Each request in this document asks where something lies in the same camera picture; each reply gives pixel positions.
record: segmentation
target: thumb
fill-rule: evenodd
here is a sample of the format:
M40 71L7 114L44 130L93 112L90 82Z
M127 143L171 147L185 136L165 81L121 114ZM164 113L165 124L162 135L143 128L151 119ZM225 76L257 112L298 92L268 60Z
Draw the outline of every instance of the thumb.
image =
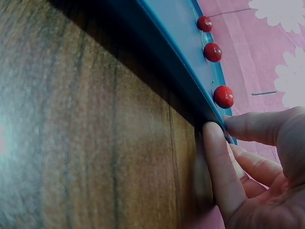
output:
M236 175L227 142L218 124L208 122L203 126L203 143L213 194L224 221L227 222L246 201L244 188Z

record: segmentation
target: hand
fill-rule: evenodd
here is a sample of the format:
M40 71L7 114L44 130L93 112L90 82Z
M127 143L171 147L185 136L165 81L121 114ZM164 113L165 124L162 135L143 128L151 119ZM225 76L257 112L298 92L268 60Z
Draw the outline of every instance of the hand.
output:
M276 146L283 166L228 145L217 124L204 125L213 193L226 227L305 228L305 108L247 113L225 122L236 139Z

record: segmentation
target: pink floral fabric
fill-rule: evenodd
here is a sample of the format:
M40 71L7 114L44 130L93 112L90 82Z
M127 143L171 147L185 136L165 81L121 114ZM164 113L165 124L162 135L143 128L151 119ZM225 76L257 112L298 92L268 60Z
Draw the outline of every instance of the pink floral fabric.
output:
M305 9L302 0L198 0L223 50L226 83L235 94L233 114L305 106ZM279 162L276 149L238 142ZM224 228L214 209L198 228Z

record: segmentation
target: wooden surface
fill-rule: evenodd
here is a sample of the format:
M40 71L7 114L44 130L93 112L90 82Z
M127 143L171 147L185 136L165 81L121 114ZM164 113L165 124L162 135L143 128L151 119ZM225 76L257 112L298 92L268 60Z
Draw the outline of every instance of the wooden surface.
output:
M103 24L67 1L0 1L0 228L175 229L195 215L184 106Z

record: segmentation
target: white flower pattern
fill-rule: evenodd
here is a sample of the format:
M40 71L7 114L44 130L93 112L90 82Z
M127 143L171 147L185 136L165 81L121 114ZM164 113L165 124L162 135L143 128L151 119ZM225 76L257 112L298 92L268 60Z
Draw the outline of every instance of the white flower pattern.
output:
M275 72L279 78L274 81L276 90L285 92L282 102L284 107L305 107L305 52L302 48L295 48L295 57L285 52L283 54L286 65L277 65Z
M302 0L252 0L249 7L256 9L258 19L267 18L270 26L281 24L286 32L300 33L299 24L305 25Z

